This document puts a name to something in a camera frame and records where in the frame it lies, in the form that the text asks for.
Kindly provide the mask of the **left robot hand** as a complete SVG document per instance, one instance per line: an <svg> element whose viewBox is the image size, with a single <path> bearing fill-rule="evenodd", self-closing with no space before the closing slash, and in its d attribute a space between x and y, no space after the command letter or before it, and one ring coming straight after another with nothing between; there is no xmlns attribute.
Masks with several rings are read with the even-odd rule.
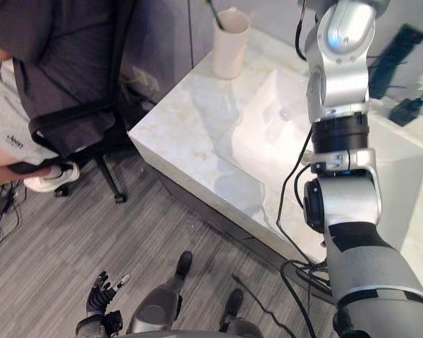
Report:
<svg viewBox="0 0 423 338"><path fill-rule="evenodd" d="M104 315L115 295L130 280L130 274L124 275L114 286L108 278L106 271L102 271L94 281L86 302L87 317Z"/></svg>

